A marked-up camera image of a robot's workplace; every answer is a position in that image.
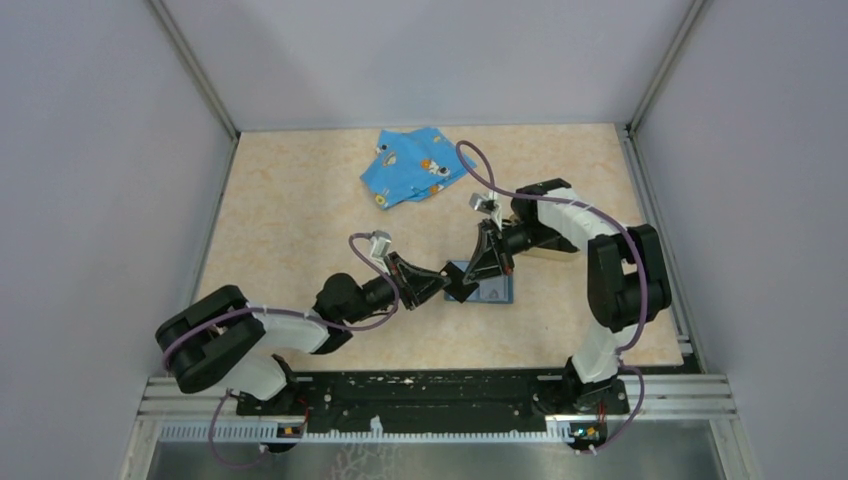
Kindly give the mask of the blue card holder wallet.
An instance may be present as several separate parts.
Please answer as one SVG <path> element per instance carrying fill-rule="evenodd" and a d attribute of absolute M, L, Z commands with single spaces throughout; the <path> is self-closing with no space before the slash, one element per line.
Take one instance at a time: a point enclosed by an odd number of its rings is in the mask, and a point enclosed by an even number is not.
<path fill-rule="evenodd" d="M 470 262 L 463 260 L 452 260 L 464 272 L 468 269 Z M 492 277 L 476 281 L 478 290 L 464 303 L 479 304 L 512 304 L 514 302 L 513 278 L 511 276 Z"/>

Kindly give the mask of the black card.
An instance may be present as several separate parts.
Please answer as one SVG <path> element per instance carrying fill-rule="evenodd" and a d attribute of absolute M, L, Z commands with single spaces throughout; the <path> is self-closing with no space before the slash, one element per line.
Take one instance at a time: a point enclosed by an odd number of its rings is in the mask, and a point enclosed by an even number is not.
<path fill-rule="evenodd" d="M 465 272 L 453 262 L 447 262 L 442 268 L 441 274 L 448 280 L 448 284 L 443 288 L 443 292 L 448 300 L 464 303 L 479 288 L 477 282 L 466 283 Z"/>

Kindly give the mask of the beige oval card tray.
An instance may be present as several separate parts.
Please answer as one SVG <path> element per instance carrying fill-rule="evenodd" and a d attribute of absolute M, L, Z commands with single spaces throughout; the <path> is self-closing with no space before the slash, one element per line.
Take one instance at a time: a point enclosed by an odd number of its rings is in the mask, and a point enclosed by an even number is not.
<path fill-rule="evenodd" d="M 576 259 L 580 255 L 580 252 L 567 252 L 556 249 L 534 247 L 523 252 L 523 255 L 551 261 L 570 262 Z"/>

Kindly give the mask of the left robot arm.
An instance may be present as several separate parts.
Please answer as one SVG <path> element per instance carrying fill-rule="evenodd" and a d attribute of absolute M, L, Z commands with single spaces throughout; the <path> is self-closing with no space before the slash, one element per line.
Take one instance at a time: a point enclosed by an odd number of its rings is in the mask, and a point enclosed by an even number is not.
<path fill-rule="evenodd" d="M 412 310 L 462 278 L 451 262 L 433 271 L 390 253 L 364 284 L 347 273 L 330 276 L 306 312 L 255 306 L 237 286 L 225 285 L 165 321 L 154 338 L 181 392 L 226 387 L 285 414 L 297 406 L 300 388 L 279 350 L 333 353 L 391 312 Z"/>

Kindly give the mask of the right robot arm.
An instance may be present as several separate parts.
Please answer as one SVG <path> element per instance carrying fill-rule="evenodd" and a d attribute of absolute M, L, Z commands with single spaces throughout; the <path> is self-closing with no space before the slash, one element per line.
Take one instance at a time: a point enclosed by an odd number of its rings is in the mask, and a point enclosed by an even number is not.
<path fill-rule="evenodd" d="M 561 391 L 569 408 L 590 411 L 611 388 L 621 352 L 671 303 L 658 232 L 649 224 L 624 226 L 562 179 L 517 190 L 511 199 L 516 219 L 510 224 L 502 219 L 496 192 L 473 194 L 470 206 L 487 217 L 478 225 L 466 285 L 511 274 L 517 254 L 545 244 L 564 241 L 585 255 L 594 322 L 567 360 Z"/>

